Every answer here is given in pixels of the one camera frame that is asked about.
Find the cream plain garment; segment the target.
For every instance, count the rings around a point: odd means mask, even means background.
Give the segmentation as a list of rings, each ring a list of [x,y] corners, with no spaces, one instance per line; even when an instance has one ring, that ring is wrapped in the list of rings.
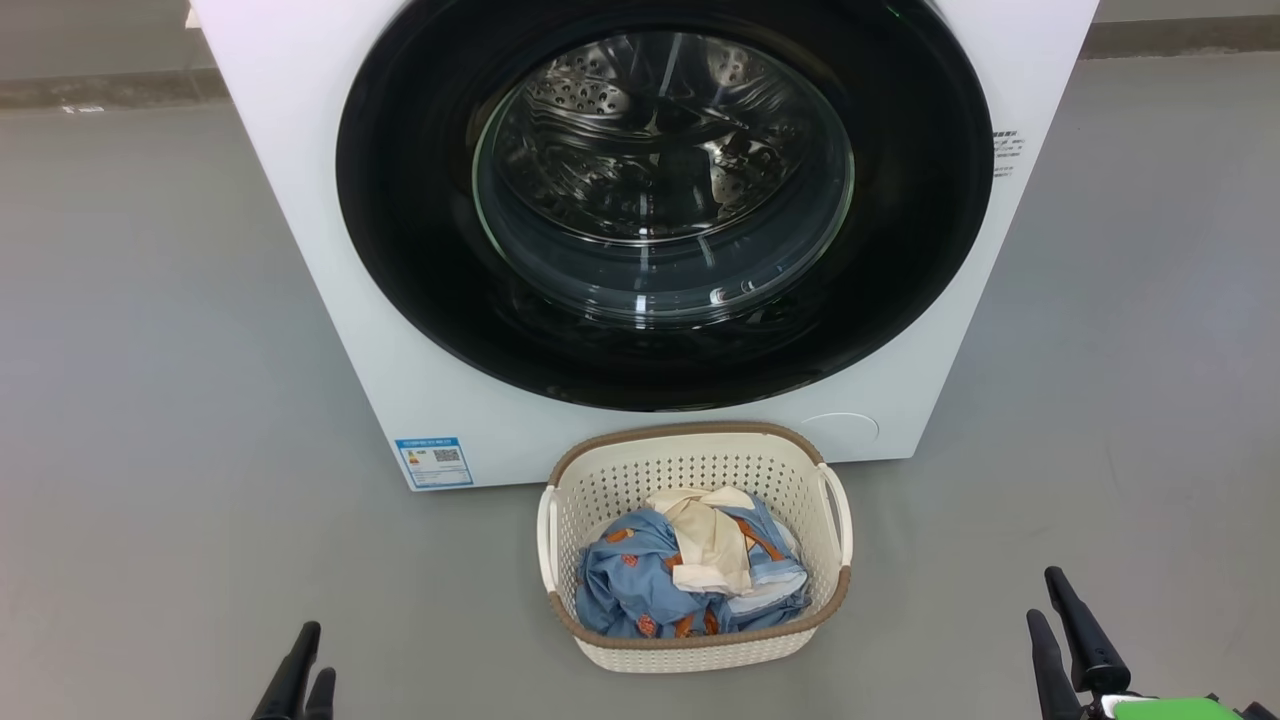
[[[730,509],[753,510],[754,500],[733,488],[668,488],[645,501],[675,532],[678,561],[671,569],[675,587],[690,593],[741,596],[753,588],[751,541]]]

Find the white front-load washing machine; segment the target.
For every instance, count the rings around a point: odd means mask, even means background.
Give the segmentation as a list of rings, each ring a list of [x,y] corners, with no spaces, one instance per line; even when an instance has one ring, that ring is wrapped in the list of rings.
[[[387,445],[396,455],[394,439],[456,437],[474,486],[453,489],[543,483],[567,451],[600,436],[740,421],[797,433],[801,421],[827,413],[859,413],[878,423],[867,460],[913,456],[1100,5],[925,0],[974,65],[993,132],[1019,129],[1027,137],[1016,174],[993,178],[980,232],[957,274],[902,333],[814,384],[732,407],[632,413],[535,395],[457,359],[402,315],[352,245],[337,191],[339,123],[369,51],[412,1],[191,0],[191,6]],[[404,478],[397,455],[396,462]]]

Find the cream perforated laundry basket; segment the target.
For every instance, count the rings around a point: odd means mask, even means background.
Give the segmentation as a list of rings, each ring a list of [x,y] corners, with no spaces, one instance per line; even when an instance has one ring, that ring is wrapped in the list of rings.
[[[575,609],[585,547],[659,491],[721,487],[756,496],[794,534],[810,574],[801,614],[764,630],[687,639],[586,629]],[[851,580],[852,515],[835,470],[806,438],[769,423],[655,427],[585,441],[556,464],[535,528],[552,610],[586,657],[612,673],[705,673],[787,657],[836,614]]]

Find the blue garment with orange print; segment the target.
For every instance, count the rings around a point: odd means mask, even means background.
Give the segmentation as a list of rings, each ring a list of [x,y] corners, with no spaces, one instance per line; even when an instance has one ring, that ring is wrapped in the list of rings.
[[[748,495],[753,510],[727,511],[751,541],[748,593],[730,597],[676,588],[671,574],[678,561],[675,532],[644,501],[582,551],[575,589],[579,621],[596,634],[631,639],[739,634],[792,621],[809,605],[810,574],[790,529]]]

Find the round white filter cover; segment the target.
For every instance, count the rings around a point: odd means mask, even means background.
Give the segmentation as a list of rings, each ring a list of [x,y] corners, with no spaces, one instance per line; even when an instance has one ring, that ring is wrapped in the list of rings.
[[[804,436],[828,464],[859,462],[869,459],[881,429],[878,423],[859,413],[827,413],[801,421]]]

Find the blue energy label sticker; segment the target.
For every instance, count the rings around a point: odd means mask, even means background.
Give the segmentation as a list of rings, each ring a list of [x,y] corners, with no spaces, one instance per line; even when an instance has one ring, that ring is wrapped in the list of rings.
[[[467,459],[456,437],[394,439],[393,447],[412,492],[474,486]]]

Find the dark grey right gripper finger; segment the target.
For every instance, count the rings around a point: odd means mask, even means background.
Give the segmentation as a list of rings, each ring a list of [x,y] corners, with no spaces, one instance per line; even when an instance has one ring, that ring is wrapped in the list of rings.
[[[1091,694],[1128,693],[1130,669],[1089,606],[1075,592],[1065,571],[1061,568],[1046,568],[1044,580],[1068,641],[1074,691]]]
[[[1064,665],[1052,626],[1039,610],[1027,611],[1036,693],[1042,720],[1082,720],[1083,708]]]

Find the washing machine drum opening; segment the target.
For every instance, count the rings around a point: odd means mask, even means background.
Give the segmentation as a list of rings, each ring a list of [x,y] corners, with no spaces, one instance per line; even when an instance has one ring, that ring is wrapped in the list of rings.
[[[639,328],[773,299],[835,243],[855,160],[797,69],[727,38],[572,47],[495,106],[472,161],[490,246],[571,311]]]

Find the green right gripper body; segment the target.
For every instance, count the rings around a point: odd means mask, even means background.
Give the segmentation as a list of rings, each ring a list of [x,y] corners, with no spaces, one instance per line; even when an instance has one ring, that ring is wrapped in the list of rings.
[[[1258,702],[1233,708],[1219,697],[1103,694],[1085,708],[1085,720],[1280,720]]]

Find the black round washer door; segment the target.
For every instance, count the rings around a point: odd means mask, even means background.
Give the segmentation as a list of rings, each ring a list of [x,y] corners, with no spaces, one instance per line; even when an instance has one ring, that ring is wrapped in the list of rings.
[[[829,251],[782,293],[696,325],[571,311],[490,246],[472,161],[532,69],[614,35],[727,38],[790,64],[852,146],[852,205]],[[993,184],[979,76],[925,0],[413,0],[361,65],[335,181],[352,245],[388,300],[480,372],[590,407],[732,407],[814,384],[883,347],[957,274]]]

